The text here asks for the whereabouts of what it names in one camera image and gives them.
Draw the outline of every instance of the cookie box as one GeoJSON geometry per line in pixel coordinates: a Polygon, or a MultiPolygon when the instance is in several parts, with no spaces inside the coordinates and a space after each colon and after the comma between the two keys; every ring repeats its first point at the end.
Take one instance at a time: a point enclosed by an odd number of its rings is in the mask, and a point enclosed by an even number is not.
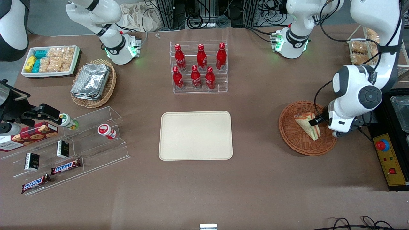
{"type": "Polygon", "coordinates": [[[0,137],[0,151],[11,151],[58,135],[58,128],[48,122],[39,122],[34,127],[24,127],[20,134],[0,137]]]}
{"type": "Polygon", "coordinates": [[[53,78],[53,77],[70,77],[75,71],[76,63],[78,61],[78,57],[80,54],[80,48],[76,45],[62,45],[62,46],[44,46],[44,47],[33,47],[30,48],[28,51],[28,55],[26,60],[24,61],[23,69],[21,70],[21,75],[25,76],[26,78],[53,78]],[[24,66],[28,62],[31,55],[34,55],[37,50],[49,50],[50,48],[63,48],[65,46],[74,47],[74,56],[71,61],[71,66],[69,71],[64,72],[37,72],[32,73],[24,70],[24,66]]]}

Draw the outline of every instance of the aluminum foil container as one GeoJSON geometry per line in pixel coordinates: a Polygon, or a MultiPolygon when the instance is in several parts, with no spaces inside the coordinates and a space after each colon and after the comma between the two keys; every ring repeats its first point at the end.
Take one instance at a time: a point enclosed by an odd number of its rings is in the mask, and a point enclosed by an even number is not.
{"type": "Polygon", "coordinates": [[[99,100],[105,88],[110,69],[106,65],[87,64],[71,88],[74,97],[85,100],[99,100]]]}

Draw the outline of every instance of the floor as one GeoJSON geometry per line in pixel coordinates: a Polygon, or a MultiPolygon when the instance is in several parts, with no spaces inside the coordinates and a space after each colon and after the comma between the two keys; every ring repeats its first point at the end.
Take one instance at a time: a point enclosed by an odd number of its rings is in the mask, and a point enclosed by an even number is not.
{"type": "MultiPolygon", "coordinates": [[[[119,4],[124,2],[132,3],[137,0],[116,0],[119,4]]],[[[28,27],[35,34],[45,36],[65,36],[65,35],[82,35],[92,34],[84,26],[70,20],[65,12],[66,0],[32,0],[28,20],[28,27]]],[[[345,1],[343,7],[331,18],[326,20],[326,24],[346,24],[355,23],[349,13],[350,1],[345,1]]],[[[409,31],[403,31],[404,42],[409,44],[409,31]]],[[[15,62],[0,62],[2,70],[1,78],[8,79],[9,84],[14,85],[17,75],[21,71],[24,60],[15,62]]]]}

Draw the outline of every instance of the brown tablecloth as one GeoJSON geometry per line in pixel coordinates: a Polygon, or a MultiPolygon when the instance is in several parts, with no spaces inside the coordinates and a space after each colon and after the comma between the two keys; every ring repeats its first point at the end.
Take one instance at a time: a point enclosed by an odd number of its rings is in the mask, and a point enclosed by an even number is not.
{"type": "MultiPolygon", "coordinates": [[[[327,27],[347,38],[356,25],[327,27]]],[[[288,60],[245,29],[208,29],[149,34],[141,57],[115,66],[118,82],[107,106],[122,117],[121,136],[128,160],[35,196],[20,194],[12,163],[1,164],[2,229],[313,229],[361,215],[407,228],[409,194],[386,192],[387,184],[373,144],[355,132],[340,138],[328,154],[307,157],[291,150],[278,131],[282,109],[315,92],[349,64],[344,43],[319,28],[298,59],[288,60]],[[229,92],[174,95],[169,43],[227,39],[229,92]],[[233,157],[215,161],[161,161],[160,119],[165,112],[226,110],[231,114],[233,157]]],[[[96,36],[30,36],[30,46],[77,45],[80,66],[107,59],[96,36]]],[[[72,78],[26,79],[16,87],[31,93],[33,105],[47,103],[76,117],[92,109],[71,100],[72,78]]],[[[331,87],[319,95],[326,105],[331,87]]]]}

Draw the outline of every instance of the small black box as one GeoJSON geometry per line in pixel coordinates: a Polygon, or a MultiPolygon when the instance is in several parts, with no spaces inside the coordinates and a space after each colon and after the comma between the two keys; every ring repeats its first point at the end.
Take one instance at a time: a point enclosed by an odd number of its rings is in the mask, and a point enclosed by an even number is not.
{"type": "Polygon", "coordinates": [[[40,164],[40,155],[35,153],[26,154],[26,162],[24,165],[24,170],[35,171],[38,170],[38,165],[40,164]]]}
{"type": "Polygon", "coordinates": [[[61,158],[68,158],[69,153],[70,144],[63,140],[59,140],[57,145],[57,156],[61,158]]]}

